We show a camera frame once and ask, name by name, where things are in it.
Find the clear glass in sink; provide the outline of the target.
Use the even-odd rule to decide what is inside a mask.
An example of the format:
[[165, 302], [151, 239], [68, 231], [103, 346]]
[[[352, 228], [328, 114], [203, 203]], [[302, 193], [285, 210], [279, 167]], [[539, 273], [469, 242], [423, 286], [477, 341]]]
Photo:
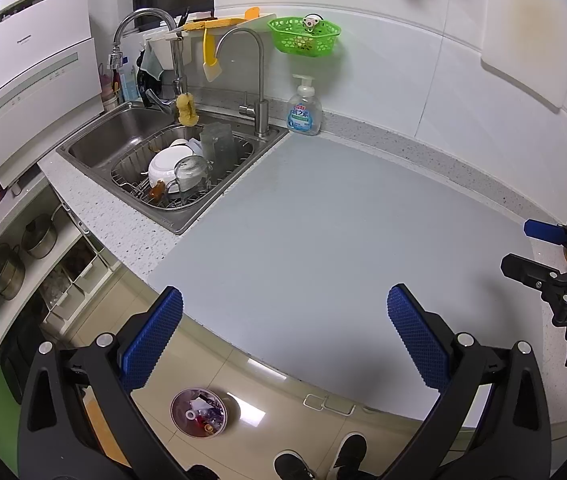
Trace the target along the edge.
[[229, 124], [212, 122], [205, 125], [200, 141], [203, 155], [215, 168], [231, 168], [236, 163], [236, 144]]

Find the yellow hanging brush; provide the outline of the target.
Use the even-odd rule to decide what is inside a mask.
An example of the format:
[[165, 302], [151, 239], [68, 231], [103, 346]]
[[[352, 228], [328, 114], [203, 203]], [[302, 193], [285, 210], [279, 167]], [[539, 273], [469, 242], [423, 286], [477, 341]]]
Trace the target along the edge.
[[198, 21], [187, 22], [181, 27], [184, 34], [202, 37], [203, 72], [208, 82], [213, 82], [222, 73], [218, 61], [218, 48], [221, 37], [229, 30], [236, 28], [251, 29], [256, 34], [266, 32], [267, 24], [276, 17], [274, 13], [262, 13], [258, 6], [248, 8], [240, 16], [229, 18], [200, 18]]

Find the black shoe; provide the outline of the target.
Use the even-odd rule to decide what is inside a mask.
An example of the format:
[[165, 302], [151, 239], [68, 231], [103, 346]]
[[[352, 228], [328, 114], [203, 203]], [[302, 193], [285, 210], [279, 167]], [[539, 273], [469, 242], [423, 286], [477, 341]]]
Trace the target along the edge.
[[292, 450], [280, 452], [274, 458], [274, 472], [281, 480], [315, 480], [315, 472]]
[[359, 432], [346, 434], [329, 469], [327, 479], [356, 479], [368, 451], [367, 440]]

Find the round trash bin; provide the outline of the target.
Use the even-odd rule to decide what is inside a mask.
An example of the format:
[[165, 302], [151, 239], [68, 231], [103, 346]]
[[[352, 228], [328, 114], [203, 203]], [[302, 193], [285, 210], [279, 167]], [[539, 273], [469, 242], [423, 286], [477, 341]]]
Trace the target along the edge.
[[169, 409], [172, 423], [188, 437], [204, 439], [222, 434], [228, 424], [228, 410], [221, 397], [203, 388], [180, 391]]

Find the pull-down spray faucet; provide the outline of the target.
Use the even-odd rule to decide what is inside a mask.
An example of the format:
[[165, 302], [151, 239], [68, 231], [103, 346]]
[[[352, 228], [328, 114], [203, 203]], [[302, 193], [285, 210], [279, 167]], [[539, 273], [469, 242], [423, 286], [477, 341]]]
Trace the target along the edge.
[[[184, 74], [184, 55], [182, 55], [182, 43], [184, 37], [181, 35], [181, 27], [177, 25], [175, 18], [167, 11], [159, 8], [140, 8], [128, 14], [115, 29], [112, 50], [108, 56], [108, 67], [116, 75], [123, 66], [123, 51], [120, 48], [120, 40], [126, 27], [137, 20], [137, 18], [157, 18], [167, 26], [167, 32], [158, 38], [151, 39], [143, 51], [141, 65], [137, 73], [137, 87], [140, 98], [146, 107], [152, 105], [158, 107], [164, 114], [172, 119], [176, 118], [176, 98], [180, 93], [189, 93], [187, 77]], [[175, 98], [172, 101], [161, 99], [149, 79], [157, 82], [162, 81], [163, 73], [172, 71], [172, 88]]]

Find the white storage drawer box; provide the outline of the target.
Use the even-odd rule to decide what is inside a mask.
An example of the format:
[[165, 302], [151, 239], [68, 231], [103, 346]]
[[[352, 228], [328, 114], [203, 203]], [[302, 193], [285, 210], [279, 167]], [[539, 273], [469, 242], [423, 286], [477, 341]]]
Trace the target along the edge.
[[44, 330], [65, 335], [119, 267], [120, 261], [96, 237], [78, 240], [38, 288]]

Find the green plastic basket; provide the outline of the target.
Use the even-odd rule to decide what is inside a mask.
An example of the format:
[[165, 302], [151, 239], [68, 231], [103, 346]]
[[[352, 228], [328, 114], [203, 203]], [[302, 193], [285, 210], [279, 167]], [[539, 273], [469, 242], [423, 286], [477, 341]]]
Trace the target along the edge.
[[286, 16], [268, 22], [274, 46], [282, 53], [321, 58], [332, 53], [341, 27], [316, 13]]

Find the yellow sponge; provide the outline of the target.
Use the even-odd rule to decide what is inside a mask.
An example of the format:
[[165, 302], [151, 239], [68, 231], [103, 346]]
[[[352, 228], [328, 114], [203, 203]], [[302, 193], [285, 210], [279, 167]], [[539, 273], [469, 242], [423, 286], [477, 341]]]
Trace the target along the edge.
[[198, 113], [196, 112], [194, 97], [191, 93], [178, 94], [175, 104], [176, 118], [180, 125], [186, 127], [198, 125]]

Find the clear soap dispenser bottle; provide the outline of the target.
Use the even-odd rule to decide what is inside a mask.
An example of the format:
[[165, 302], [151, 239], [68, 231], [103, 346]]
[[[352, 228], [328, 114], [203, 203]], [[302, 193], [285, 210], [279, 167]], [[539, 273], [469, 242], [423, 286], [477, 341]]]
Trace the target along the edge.
[[287, 126], [290, 131], [317, 136], [323, 122], [323, 106], [316, 96], [314, 78], [305, 75], [294, 75], [300, 81], [297, 93], [288, 103]]

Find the white countertop dishwasher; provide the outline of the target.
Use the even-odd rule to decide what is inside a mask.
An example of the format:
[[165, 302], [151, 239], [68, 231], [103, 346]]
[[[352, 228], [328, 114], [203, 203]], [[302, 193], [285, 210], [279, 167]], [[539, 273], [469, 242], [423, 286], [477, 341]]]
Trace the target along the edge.
[[0, 184], [103, 110], [88, 0], [46, 0], [0, 23]]

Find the black shoe right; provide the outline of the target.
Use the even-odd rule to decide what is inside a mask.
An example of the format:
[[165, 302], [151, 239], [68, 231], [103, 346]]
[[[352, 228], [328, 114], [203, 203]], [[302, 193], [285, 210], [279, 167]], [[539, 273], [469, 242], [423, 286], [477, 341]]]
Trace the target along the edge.
[[327, 479], [356, 479], [368, 451], [367, 440], [359, 432], [346, 434], [329, 469]]

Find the black shoe left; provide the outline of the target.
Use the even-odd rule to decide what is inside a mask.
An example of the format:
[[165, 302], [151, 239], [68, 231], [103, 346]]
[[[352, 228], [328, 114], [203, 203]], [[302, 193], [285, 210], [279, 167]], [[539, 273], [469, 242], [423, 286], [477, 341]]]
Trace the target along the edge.
[[315, 472], [292, 450], [280, 452], [274, 458], [274, 472], [281, 480], [315, 480]]

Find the white bowl in sink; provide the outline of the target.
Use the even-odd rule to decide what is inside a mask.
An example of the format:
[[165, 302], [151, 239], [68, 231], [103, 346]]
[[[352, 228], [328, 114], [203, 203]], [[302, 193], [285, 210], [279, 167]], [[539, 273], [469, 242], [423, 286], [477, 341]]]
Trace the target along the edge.
[[150, 194], [161, 198], [199, 188], [210, 179], [210, 166], [194, 139], [177, 139], [149, 162]]

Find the steel kitchen sink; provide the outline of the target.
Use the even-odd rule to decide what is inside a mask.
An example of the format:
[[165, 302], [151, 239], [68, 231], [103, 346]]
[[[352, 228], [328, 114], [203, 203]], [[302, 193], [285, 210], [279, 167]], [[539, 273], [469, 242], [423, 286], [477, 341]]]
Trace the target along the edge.
[[[128, 206], [181, 234], [287, 133], [271, 125], [259, 139], [243, 118], [198, 116], [198, 125], [178, 126], [159, 110], [125, 103], [72, 134], [58, 153]], [[234, 142], [220, 165], [200, 143], [200, 133], [215, 126], [230, 131]]]

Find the steel cooking pot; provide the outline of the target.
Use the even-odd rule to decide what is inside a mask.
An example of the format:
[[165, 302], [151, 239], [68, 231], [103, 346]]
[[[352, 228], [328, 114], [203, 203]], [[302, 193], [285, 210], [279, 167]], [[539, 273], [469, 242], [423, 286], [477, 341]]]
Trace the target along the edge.
[[40, 260], [56, 246], [58, 230], [54, 224], [54, 218], [62, 208], [63, 206], [59, 205], [51, 214], [38, 214], [26, 224], [21, 238], [21, 248], [26, 254]]

